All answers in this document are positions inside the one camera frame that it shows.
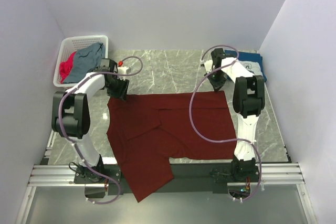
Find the dark red t shirt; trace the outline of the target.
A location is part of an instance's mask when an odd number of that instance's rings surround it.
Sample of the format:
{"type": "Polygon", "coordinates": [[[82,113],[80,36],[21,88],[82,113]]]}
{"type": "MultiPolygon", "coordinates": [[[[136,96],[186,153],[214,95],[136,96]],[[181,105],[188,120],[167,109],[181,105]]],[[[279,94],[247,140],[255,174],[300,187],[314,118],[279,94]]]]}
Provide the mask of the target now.
{"type": "Polygon", "coordinates": [[[129,95],[108,102],[107,137],[121,168],[131,173],[170,167],[170,158],[232,159],[235,129],[225,93],[129,95]]]}

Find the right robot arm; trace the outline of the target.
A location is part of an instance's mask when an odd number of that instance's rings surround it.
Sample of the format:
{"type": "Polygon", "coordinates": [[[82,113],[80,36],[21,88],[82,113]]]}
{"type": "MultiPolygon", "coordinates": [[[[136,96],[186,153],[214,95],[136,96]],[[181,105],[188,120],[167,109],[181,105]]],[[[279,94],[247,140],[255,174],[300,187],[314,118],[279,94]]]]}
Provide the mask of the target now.
{"type": "Polygon", "coordinates": [[[227,79],[234,82],[232,105],[238,119],[238,141],[230,173],[234,180],[242,181],[259,174],[253,144],[256,141],[257,122],[265,107],[264,78],[247,70],[240,61],[233,55],[226,54],[222,48],[214,49],[211,58],[205,62],[207,73],[222,67],[208,77],[214,91],[219,91],[227,79]]]}

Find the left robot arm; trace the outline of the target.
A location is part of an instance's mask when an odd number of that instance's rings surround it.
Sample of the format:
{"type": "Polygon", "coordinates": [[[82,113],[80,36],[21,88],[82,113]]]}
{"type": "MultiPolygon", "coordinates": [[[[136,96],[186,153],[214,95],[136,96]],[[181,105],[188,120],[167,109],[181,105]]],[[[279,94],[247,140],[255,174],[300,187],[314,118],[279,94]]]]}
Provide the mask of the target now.
{"type": "Polygon", "coordinates": [[[57,91],[52,101],[51,127],[64,137],[77,153],[77,173],[81,176],[106,175],[101,155],[90,139],[89,100],[101,89],[107,95],[125,101],[130,68],[123,61],[103,59],[92,72],[85,74],[75,86],[67,91],[57,91]]]}

